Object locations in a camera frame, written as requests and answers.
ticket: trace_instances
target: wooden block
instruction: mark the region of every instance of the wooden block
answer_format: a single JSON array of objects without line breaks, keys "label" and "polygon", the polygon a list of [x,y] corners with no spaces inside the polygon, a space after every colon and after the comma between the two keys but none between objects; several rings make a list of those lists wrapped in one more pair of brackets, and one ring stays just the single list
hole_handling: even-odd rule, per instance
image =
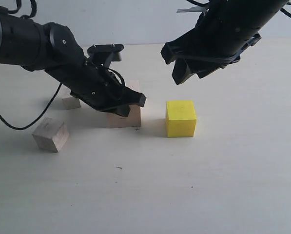
[{"label": "wooden block", "polygon": [[62,102],[66,110],[80,108],[80,100],[70,95],[71,90],[66,86],[62,86]]},{"label": "wooden block", "polygon": [[[131,80],[127,87],[140,92],[138,80]],[[128,117],[121,117],[115,114],[107,113],[107,125],[109,128],[127,128],[141,127],[141,108],[137,105],[130,105],[130,113]]]},{"label": "wooden block", "polygon": [[168,101],[166,126],[168,137],[194,137],[197,116],[192,101]]},{"label": "wooden block", "polygon": [[57,153],[67,141],[69,133],[63,121],[44,118],[33,132],[33,137],[40,148]]}]

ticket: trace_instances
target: white table surface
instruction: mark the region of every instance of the white table surface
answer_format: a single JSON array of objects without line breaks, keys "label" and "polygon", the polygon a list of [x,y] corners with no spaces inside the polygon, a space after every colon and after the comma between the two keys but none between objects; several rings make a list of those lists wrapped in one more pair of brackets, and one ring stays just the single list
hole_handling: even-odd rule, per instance
[{"label": "white table surface", "polygon": [[[0,122],[0,234],[291,234],[291,39],[262,40],[180,86],[161,47],[126,46],[112,65],[148,98],[139,131],[105,129],[105,114],[57,98],[46,116],[71,136],[52,154],[37,148],[36,126]],[[24,126],[57,85],[0,65],[0,112]],[[194,101],[194,138],[165,138],[174,99]]]}]

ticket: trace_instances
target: yellow cube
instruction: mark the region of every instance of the yellow cube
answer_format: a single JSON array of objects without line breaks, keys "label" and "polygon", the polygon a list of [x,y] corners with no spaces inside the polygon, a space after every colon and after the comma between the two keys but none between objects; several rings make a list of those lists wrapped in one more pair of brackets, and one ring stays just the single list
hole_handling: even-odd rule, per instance
[{"label": "yellow cube", "polygon": [[168,101],[167,137],[194,137],[197,117],[192,101]]}]

